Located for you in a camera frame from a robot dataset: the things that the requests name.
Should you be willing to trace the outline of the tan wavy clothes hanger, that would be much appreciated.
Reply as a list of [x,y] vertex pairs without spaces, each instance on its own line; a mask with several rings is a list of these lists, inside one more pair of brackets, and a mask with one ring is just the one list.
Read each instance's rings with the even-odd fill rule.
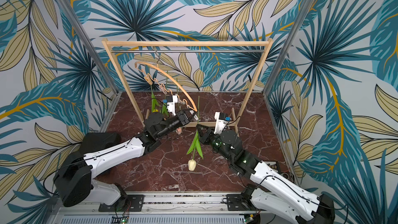
[[175,95],[178,87],[180,103],[190,110],[198,111],[195,101],[179,82],[178,74],[171,75],[169,73],[169,71],[174,69],[173,65],[175,65],[175,62],[172,62],[172,58],[162,53],[155,53],[152,59],[149,59],[149,54],[147,53],[140,53],[140,57],[141,59],[136,58],[137,61],[134,63],[134,67],[144,75],[144,79],[147,74],[150,74],[154,84],[158,85],[158,87],[160,84],[166,86],[168,95]]

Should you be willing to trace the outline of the pink tulip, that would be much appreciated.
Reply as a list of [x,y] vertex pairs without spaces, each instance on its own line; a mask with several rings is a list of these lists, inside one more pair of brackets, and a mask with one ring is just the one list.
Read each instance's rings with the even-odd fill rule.
[[[181,110],[181,103],[180,103],[180,99],[179,99],[179,88],[176,88],[176,93],[175,95],[177,96],[177,112],[179,112]],[[182,127],[179,127],[176,130],[177,135],[181,135],[182,133]]]

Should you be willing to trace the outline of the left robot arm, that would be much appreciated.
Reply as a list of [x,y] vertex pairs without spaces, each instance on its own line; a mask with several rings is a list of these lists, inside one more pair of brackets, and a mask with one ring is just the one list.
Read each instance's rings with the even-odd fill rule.
[[53,183],[65,207],[82,202],[101,203],[123,211],[128,206],[127,194],[118,184],[107,184],[95,178],[125,161],[153,152],[161,139],[195,120],[194,110],[183,109],[165,119],[160,112],[144,120],[144,129],[130,140],[100,151],[70,154],[56,171]]

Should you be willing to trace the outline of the yellow tulip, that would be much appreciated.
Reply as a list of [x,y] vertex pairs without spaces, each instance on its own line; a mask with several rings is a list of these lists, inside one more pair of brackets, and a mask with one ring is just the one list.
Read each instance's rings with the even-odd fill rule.
[[158,102],[158,100],[155,97],[154,92],[153,92],[154,86],[155,86],[155,84],[152,81],[152,84],[151,84],[151,112],[152,113],[158,112],[159,111],[159,107],[160,107],[160,104],[159,104],[159,102]]

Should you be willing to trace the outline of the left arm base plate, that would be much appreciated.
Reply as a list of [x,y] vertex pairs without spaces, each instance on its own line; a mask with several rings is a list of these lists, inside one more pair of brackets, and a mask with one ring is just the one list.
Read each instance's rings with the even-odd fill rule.
[[144,195],[126,195],[122,196],[113,205],[106,205],[101,203],[99,206],[99,212],[141,212]]

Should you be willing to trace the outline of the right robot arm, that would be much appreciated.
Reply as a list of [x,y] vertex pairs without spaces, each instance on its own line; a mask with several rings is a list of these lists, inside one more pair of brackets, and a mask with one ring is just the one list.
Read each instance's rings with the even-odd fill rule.
[[215,133],[214,128],[198,124],[199,141],[226,158],[229,168],[249,180],[242,192],[244,202],[265,210],[292,224],[332,224],[334,201],[317,196],[283,177],[277,171],[243,148],[241,138],[233,130]]

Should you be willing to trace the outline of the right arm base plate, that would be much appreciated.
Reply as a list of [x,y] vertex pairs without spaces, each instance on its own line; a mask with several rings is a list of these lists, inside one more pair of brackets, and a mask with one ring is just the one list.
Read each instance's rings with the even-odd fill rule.
[[241,194],[227,194],[224,203],[228,211],[255,211],[256,208]]

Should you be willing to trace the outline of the white tulip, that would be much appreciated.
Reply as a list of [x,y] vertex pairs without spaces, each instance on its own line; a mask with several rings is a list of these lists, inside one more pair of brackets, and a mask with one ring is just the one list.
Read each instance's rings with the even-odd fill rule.
[[191,159],[188,161],[188,170],[190,172],[193,172],[196,169],[197,166],[197,161],[196,161],[196,156],[199,158],[203,159],[203,152],[202,152],[202,147],[200,143],[200,136],[198,130],[195,132],[194,139],[187,151],[187,155],[191,156]]

